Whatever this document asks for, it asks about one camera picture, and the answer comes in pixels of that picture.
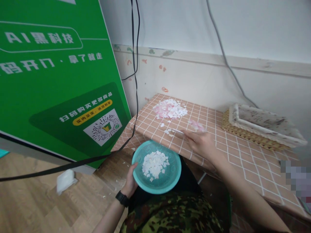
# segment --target pixelated blur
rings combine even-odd
[[[281,173],[285,174],[286,185],[311,212],[311,159],[304,161],[281,161]]]

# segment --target green banner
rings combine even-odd
[[[0,132],[76,161],[109,153],[131,116],[99,1],[0,9]]]

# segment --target teal bowl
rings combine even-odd
[[[159,178],[154,179],[151,182],[151,177],[144,176],[142,167],[145,156],[152,152],[156,152],[157,150],[164,153],[165,156],[168,157],[170,165],[167,165],[165,168],[163,168],[165,170],[164,174],[160,173]],[[136,162],[138,162],[138,165],[134,169],[133,177],[139,187],[148,193],[166,193],[175,187],[180,178],[181,161],[179,155],[153,140],[146,141],[137,148],[132,159],[132,164]]]

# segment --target watch strap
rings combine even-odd
[[[130,200],[127,198],[126,195],[121,193],[121,191],[119,191],[118,194],[116,195],[116,199],[120,201],[120,203],[124,205],[125,207],[129,206]]]

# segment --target small table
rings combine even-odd
[[[185,106],[188,114],[179,119],[156,119],[153,107],[165,99],[180,101]],[[239,138],[222,130],[223,113],[208,107],[190,103],[168,95],[156,94],[138,113],[134,137],[126,145],[126,148],[137,148],[147,140],[154,140],[167,148],[179,153],[181,156],[211,171],[216,176],[215,168],[204,158],[194,153],[182,136],[169,136],[164,133],[166,129],[187,129],[194,131],[189,120],[194,120],[206,127],[211,133],[216,148],[228,158],[232,166],[244,177],[249,184],[267,201],[279,206],[294,215],[307,221],[311,216],[306,213],[298,198],[285,186],[285,179],[281,178],[279,160],[298,160],[295,153],[290,150],[271,152],[254,143]],[[112,151],[118,150],[124,142],[131,137],[135,123],[133,117]]]

